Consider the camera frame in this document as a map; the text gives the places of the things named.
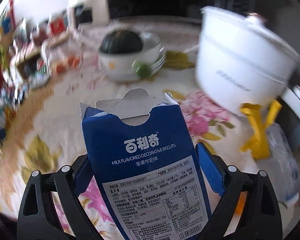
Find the box flap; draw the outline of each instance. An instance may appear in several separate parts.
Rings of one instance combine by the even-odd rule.
[[[137,88],[129,90],[122,98],[97,101],[96,108],[106,113],[114,114],[122,120],[149,115],[151,109],[156,106],[177,104],[170,93],[160,93],[157,96],[151,96],[146,90]],[[80,103],[82,121],[88,107],[89,105]]]

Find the metal screw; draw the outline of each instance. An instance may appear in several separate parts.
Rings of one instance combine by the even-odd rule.
[[[39,175],[39,171],[33,171],[31,173],[32,177],[38,176]]]
[[[70,166],[68,166],[68,165],[63,166],[63,167],[61,168],[61,170],[62,170],[63,172],[67,172],[67,171],[70,170]]]
[[[295,93],[295,95],[300,99],[300,87],[299,86],[294,86],[292,91]]]
[[[231,165],[231,166],[228,167],[228,170],[231,171],[231,172],[236,172],[237,168]]]
[[[262,176],[262,177],[266,177],[267,176],[267,173],[265,171],[260,171],[259,173],[260,173],[260,176]]]

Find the floral tablecloth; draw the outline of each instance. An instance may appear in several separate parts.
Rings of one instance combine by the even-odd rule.
[[[195,62],[200,26],[167,22],[114,22],[106,27],[88,30],[101,42],[102,37],[118,26],[149,31],[160,36],[168,50],[188,51]],[[170,92],[180,104],[189,132],[196,144],[205,143],[213,154],[242,171],[258,170],[249,153],[239,152],[239,147],[250,136],[246,121],[233,116],[213,103],[198,89],[194,69],[175,70],[162,68],[149,80],[137,83],[109,81],[98,69],[97,58],[85,61],[83,67],[71,70],[62,77],[53,76],[47,86],[31,92],[21,106],[2,147],[0,162],[0,192],[2,201],[17,218],[22,195],[33,170],[55,172],[63,165],[71,165],[86,153],[81,130],[79,102],[94,105],[98,100],[122,97],[128,90],[143,88],[150,95]],[[219,196],[207,183],[211,209]],[[71,233],[57,195],[53,196],[61,224]],[[122,239],[93,179],[79,200],[92,223],[105,239]]]

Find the blue cardboard box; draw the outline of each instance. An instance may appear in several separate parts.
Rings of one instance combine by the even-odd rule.
[[[195,239],[211,211],[178,103],[133,89],[80,107],[98,187],[124,238]]]

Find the white bowl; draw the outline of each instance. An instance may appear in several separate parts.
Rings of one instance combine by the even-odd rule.
[[[159,69],[164,64],[166,58],[165,51],[163,48],[160,50],[159,57],[157,60],[150,66],[151,68],[151,75],[154,75],[159,71]],[[118,72],[118,71],[108,71],[107,68],[104,67],[102,62],[99,59],[99,67],[104,75],[106,75],[110,80],[118,81],[118,82],[133,82],[140,80],[140,77],[137,76],[135,71],[132,71],[131,67],[130,70],[125,72]]]
[[[114,74],[133,73],[132,64],[136,60],[140,60],[149,65],[152,65],[159,57],[162,45],[160,38],[153,33],[142,32],[139,34],[143,49],[141,52],[129,54],[106,54],[98,52],[99,62],[104,71]]]

